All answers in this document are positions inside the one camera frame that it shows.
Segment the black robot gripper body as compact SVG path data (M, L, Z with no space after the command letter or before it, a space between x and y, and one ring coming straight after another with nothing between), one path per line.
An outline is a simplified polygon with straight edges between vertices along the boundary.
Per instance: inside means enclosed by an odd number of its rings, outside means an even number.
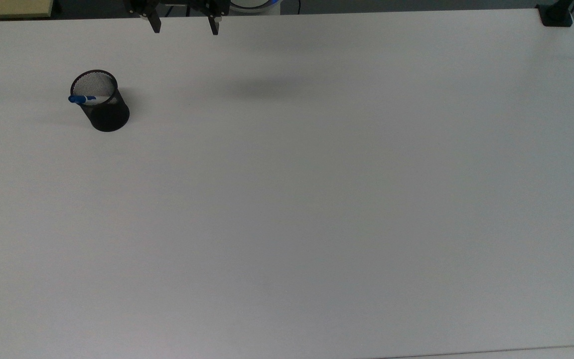
M124 0L128 13L148 17L159 5L185 6L207 17L221 17L229 14L229 0Z

